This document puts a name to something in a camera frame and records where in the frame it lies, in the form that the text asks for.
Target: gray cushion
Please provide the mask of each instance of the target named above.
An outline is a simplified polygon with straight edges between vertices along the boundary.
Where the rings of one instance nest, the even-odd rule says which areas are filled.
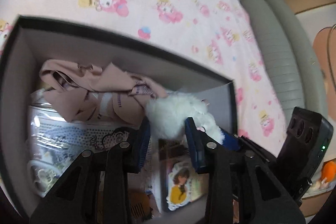
[[[287,122],[294,107],[328,115],[320,66],[310,42],[283,0],[240,0]]]

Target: metal screw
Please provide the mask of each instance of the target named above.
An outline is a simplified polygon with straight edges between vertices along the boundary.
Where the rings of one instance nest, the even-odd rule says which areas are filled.
[[[252,150],[247,150],[245,152],[245,156],[248,158],[253,158],[254,157],[254,152]]]
[[[208,142],[207,147],[210,149],[215,149],[217,147],[217,144],[215,144],[214,142]]]
[[[127,147],[129,147],[129,142],[121,142],[121,143],[119,144],[119,146],[120,146],[121,148],[127,148]]]
[[[83,156],[84,158],[90,157],[90,156],[91,156],[91,151],[90,151],[90,150],[84,150],[84,151],[82,152],[82,156]]]

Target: fluffy white fur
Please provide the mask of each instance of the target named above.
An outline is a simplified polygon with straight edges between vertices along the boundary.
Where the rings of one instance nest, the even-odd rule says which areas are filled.
[[[192,117],[197,128],[203,127],[209,137],[223,143],[224,135],[214,117],[208,113],[206,104],[193,95],[171,93],[166,98],[150,100],[146,105],[146,115],[151,132],[159,139],[185,139],[184,121]]]

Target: orange ball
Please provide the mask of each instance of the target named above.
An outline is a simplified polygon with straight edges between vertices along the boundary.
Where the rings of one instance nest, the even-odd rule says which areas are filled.
[[[336,175],[336,163],[333,161],[327,162],[322,169],[321,180],[326,179],[326,182],[331,182]]]

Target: bedding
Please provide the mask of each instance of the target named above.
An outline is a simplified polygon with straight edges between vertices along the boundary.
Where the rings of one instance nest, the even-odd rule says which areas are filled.
[[[18,14],[120,32],[234,79],[238,134],[279,154],[285,117],[239,0],[0,0],[1,45]]]

